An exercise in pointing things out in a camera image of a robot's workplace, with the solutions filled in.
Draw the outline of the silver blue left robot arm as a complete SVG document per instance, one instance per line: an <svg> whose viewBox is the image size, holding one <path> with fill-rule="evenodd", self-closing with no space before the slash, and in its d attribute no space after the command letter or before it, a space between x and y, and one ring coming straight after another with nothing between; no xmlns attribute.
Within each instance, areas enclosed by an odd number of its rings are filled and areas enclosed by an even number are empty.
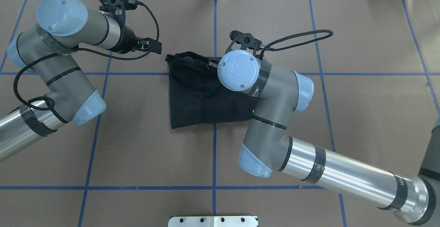
<svg viewBox="0 0 440 227"><path fill-rule="evenodd" d="M41 0L36 8L37 23L22 32L7 48L8 58L20 71L13 91L20 105L1 119L1 161L55 133L69 122L82 125L106 110L99 91L91 84L72 57L78 51L121 59L89 48L81 43L126 54L142 51L162 53L159 37L140 38L126 25L126 12L142 6L139 0L99 0L99 10L80 0ZM39 75L49 92L25 100L18 91L20 77L27 71Z"/></svg>

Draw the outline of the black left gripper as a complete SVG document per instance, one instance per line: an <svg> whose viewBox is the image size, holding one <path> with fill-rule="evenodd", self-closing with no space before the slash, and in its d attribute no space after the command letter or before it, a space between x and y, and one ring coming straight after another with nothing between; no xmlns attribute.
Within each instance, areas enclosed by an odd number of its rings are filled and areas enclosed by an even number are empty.
<svg viewBox="0 0 440 227"><path fill-rule="evenodd" d="M128 26L121 26L120 38L115 45L115 52L119 54L126 54L128 52L153 52L162 54L162 43L152 38L139 38L135 36L134 31Z"/></svg>

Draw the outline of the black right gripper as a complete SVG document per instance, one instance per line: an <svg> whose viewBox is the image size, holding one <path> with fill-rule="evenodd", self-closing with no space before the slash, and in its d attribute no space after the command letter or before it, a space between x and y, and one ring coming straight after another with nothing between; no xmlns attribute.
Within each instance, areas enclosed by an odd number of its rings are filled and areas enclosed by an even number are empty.
<svg viewBox="0 0 440 227"><path fill-rule="evenodd" d="M218 69L220 60L221 60L221 58L208 58L207 68L208 69Z"/></svg>

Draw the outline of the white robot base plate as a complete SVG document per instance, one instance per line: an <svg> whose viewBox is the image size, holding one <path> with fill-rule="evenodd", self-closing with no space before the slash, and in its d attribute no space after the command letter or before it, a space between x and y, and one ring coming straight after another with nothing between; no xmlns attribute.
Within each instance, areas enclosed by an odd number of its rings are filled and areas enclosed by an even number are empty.
<svg viewBox="0 0 440 227"><path fill-rule="evenodd" d="M175 216L168 227L259 227L257 216Z"/></svg>

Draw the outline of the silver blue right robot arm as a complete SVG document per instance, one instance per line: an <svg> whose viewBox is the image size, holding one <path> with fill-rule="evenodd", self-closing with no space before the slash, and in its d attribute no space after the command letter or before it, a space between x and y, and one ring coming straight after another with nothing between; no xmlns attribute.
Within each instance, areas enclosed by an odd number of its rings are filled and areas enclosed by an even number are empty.
<svg viewBox="0 0 440 227"><path fill-rule="evenodd" d="M310 107L288 134L349 158L409 177L417 175L438 118L426 75L313 75ZM364 201L309 186L280 172L245 173L237 155L247 124L216 127L214 215L256 216L261 227L406 227Z"/></svg>

